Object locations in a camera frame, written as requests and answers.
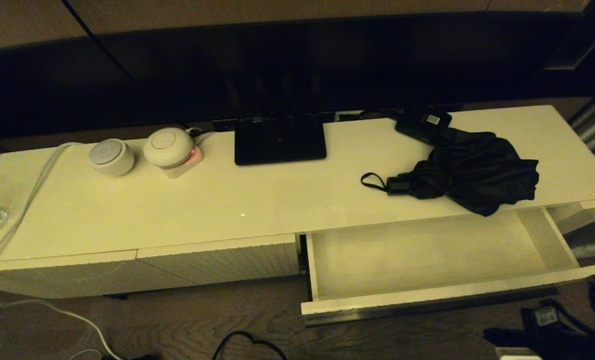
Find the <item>open drawer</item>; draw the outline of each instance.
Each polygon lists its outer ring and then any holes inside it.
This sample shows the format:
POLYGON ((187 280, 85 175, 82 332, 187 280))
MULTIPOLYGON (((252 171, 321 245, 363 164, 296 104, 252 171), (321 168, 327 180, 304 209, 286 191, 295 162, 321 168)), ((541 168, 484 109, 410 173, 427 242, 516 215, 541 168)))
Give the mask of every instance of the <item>open drawer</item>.
POLYGON ((306 325, 432 309, 595 275, 544 208, 307 234, 306 325))

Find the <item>black power adapter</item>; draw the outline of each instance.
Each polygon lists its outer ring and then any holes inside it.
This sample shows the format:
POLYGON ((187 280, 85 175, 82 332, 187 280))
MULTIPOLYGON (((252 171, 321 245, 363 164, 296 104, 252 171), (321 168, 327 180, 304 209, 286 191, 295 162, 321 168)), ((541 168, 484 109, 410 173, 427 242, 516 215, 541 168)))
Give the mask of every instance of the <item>black power adapter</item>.
POLYGON ((453 117, 430 107, 411 105, 402 109, 395 123, 395 130, 409 137, 430 143, 439 128, 448 128, 453 117))

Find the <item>cabinet door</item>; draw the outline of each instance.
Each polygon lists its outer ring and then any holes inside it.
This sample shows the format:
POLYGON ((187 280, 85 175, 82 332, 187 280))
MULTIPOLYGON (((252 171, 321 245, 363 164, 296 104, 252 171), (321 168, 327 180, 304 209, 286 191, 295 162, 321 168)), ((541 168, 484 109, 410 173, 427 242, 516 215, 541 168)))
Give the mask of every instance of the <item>cabinet door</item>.
POLYGON ((0 261, 0 290, 44 299, 188 287, 188 280, 136 260, 137 251, 0 261))
POLYGON ((145 248, 137 259, 194 285, 300 273, 294 234, 145 248))

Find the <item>umbrella strap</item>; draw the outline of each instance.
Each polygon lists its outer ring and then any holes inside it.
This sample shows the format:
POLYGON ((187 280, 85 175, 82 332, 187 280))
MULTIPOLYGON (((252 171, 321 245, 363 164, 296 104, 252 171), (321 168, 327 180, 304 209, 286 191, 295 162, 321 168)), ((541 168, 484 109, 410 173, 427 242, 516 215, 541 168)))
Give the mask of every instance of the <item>umbrella strap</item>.
POLYGON ((373 188, 373 189, 378 189, 378 191, 387 192, 387 185, 384 183, 384 180, 382 180, 382 178, 377 173, 374 173, 374 172, 365 173, 364 175, 362 175, 362 177, 359 178, 359 182, 362 183, 362 185, 364 185, 365 187, 373 188), (371 175, 373 175, 376 178, 378 178, 379 179, 379 182, 382 183, 382 186, 375 185, 375 184, 369 184, 368 182, 364 182, 364 179, 368 178, 371 175))

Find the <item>white speaker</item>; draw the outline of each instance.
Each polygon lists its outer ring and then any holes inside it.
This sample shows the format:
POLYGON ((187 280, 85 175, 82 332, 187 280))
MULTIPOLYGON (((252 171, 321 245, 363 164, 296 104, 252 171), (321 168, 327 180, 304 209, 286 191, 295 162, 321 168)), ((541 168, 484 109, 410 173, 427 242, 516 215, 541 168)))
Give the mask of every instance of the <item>white speaker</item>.
POLYGON ((191 135, 177 127, 152 133, 144 143, 144 157, 169 178, 178 178, 204 159, 191 135))
POLYGON ((109 176, 122 176, 128 173, 134 163, 133 150, 121 139, 106 139, 89 152, 91 167, 109 176))

